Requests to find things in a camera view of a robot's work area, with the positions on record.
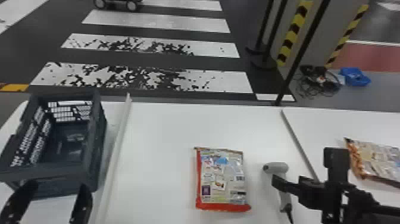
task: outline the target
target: small robot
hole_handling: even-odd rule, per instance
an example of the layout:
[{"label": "small robot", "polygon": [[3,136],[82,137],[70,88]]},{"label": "small robot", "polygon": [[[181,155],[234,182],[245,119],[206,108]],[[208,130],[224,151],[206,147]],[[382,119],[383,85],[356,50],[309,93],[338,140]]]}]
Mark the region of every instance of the small robot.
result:
[{"label": "small robot", "polygon": [[139,8],[138,2],[141,1],[143,0],[93,0],[93,3],[98,9],[104,10],[107,8],[109,4],[115,4],[117,2],[125,2],[126,9],[131,12],[135,12]]}]

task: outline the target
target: barcode scanner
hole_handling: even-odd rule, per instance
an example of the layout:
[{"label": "barcode scanner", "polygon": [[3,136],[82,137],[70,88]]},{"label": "barcode scanner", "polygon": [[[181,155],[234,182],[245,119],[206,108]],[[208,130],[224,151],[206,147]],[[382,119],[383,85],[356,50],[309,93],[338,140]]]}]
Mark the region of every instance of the barcode scanner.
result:
[{"label": "barcode scanner", "polygon": [[[275,174],[283,179],[286,179],[286,172],[289,170],[289,166],[282,162],[272,162],[263,165],[262,170],[268,174]],[[279,191],[280,196],[280,212],[286,213],[287,218],[293,224],[292,217],[292,200],[290,194],[287,192]]]}]

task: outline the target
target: plastic crate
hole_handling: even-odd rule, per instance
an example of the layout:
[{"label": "plastic crate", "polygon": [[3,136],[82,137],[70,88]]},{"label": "plastic crate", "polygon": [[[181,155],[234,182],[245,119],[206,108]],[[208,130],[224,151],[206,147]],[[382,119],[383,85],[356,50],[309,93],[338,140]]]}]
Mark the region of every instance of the plastic crate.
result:
[{"label": "plastic crate", "polygon": [[107,121],[98,92],[34,95],[0,156],[12,189],[39,182],[35,199],[97,190]]}]

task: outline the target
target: snack bag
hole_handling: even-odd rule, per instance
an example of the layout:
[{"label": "snack bag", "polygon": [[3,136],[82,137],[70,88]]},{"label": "snack bag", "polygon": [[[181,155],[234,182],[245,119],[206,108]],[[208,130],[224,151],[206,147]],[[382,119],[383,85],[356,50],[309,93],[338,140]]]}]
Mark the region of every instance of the snack bag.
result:
[{"label": "snack bag", "polygon": [[196,208],[214,211],[248,211],[243,153],[195,148],[197,169]]},{"label": "snack bag", "polygon": [[400,149],[345,138],[354,174],[400,188]]}]

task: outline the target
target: wheel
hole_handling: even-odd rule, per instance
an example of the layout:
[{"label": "wheel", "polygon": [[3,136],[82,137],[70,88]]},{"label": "wheel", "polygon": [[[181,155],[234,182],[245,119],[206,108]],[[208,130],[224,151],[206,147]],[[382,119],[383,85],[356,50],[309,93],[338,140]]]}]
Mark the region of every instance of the wheel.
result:
[{"label": "wheel", "polygon": [[105,0],[93,0],[93,3],[95,4],[96,8],[100,10],[103,10],[107,7]]},{"label": "wheel", "polygon": [[138,3],[134,0],[128,0],[126,1],[126,8],[131,12],[135,12],[138,10]]}]

